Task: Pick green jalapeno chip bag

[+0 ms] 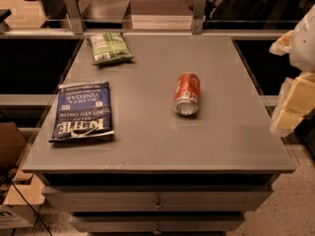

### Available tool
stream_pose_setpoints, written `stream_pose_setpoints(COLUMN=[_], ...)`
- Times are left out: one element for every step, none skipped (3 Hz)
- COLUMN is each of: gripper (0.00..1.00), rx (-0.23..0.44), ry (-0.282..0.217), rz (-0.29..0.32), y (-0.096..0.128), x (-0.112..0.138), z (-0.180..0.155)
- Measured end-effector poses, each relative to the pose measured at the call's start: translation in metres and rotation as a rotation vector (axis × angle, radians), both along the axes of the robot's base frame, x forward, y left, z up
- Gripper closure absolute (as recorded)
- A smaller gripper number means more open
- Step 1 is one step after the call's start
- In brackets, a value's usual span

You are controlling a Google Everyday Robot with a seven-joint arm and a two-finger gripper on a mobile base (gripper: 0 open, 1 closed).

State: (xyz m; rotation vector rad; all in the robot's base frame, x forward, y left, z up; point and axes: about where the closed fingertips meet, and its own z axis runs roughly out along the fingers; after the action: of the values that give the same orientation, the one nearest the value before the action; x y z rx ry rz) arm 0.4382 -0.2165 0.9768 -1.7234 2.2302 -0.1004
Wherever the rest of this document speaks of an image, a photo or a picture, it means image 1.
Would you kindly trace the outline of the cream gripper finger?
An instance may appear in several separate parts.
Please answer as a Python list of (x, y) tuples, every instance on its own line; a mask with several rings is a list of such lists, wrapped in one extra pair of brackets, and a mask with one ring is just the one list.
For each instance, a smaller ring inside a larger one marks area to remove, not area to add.
[(290, 52), (290, 40), (293, 36), (294, 30), (290, 30), (278, 38), (270, 47), (269, 51), (272, 54), (283, 56)]
[(286, 78), (272, 115), (270, 132), (278, 137), (288, 136), (314, 108), (315, 73), (302, 72), (295, 79)]

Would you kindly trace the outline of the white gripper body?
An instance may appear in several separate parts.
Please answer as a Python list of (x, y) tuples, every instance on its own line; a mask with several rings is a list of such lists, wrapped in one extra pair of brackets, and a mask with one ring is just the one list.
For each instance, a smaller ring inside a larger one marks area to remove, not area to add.
[(289, 61), (301, 71), (315, 72), (315, 5), (294, 28)]

